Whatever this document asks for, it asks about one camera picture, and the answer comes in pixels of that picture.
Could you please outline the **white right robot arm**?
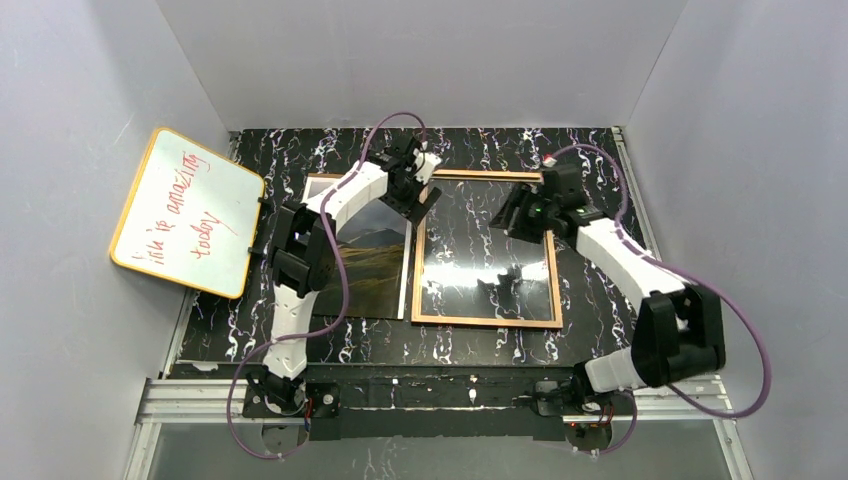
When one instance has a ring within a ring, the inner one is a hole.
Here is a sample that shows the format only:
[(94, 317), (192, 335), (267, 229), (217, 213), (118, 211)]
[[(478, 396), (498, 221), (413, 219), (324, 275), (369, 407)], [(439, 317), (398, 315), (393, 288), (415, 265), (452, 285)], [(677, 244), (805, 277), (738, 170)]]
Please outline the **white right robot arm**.
[(515, 185), (489, 225), (509, 237), (565, 241), (598, 266), (635, 308), (630, 346), (580, 362), (568, 394), (589, 399), (619, 389), (662, 387), (715, 372), (726, 362), (718, 296), (653, 265), (640, 246), (629, 248), (614, 220), (591, 206), (572, 166), (545, 168), (540, 182)]

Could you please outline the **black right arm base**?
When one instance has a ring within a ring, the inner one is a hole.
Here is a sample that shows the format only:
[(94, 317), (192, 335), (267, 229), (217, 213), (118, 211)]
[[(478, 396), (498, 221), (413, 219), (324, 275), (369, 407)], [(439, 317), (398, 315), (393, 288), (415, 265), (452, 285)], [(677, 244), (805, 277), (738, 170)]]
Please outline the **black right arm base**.
[(611, 438), (615, 406), (609, 395), (587, 397), (582, 388), (571, 381), (542, 380), (534, 384), (531, 398), (532, 409), (542, 417), (581, 417), (581, 420), (566, 422), (574, 440)]

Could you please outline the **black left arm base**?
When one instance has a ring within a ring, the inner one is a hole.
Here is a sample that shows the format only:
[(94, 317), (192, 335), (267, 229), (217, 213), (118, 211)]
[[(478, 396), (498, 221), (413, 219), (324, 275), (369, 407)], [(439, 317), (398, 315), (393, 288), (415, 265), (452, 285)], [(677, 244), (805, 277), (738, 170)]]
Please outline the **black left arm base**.
[(334, 418), (340, 411), (337, 384), (297, 380), (249, 379), (242, 395), (241, 416), (245, 418)]

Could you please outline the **mountain landscape photo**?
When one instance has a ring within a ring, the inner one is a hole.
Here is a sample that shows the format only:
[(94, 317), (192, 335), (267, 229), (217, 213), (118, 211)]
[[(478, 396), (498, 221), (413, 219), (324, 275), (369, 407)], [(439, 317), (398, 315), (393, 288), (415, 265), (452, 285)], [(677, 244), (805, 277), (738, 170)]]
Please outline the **mountain landscape photo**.
[(350, 290), (347, 314), (402, 319), (411, 247), (408, 221), (374, 200), (338, 230), (337, 242)]

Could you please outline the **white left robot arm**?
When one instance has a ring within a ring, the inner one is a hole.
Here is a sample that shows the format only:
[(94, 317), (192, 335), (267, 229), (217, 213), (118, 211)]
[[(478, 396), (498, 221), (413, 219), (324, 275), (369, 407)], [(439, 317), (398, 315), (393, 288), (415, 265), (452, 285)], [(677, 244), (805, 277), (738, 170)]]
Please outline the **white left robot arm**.
[(296, 379), (307, 366), (306, 343), (319, 293), (334, 275), (341, 275), (344, 318), (350, 303), (350, 282), (344, 267), (338, 231), (366, 206), (380, 201), (417, 226), (439, 198), (427, 192), (441, 158), (425, 141), (415, 138), (367, 151), (347, 173), (308, 200), (285, 205), (268, 248), (273, 280), (272, 338), (260, 346), (262, 365), (270, 375)]

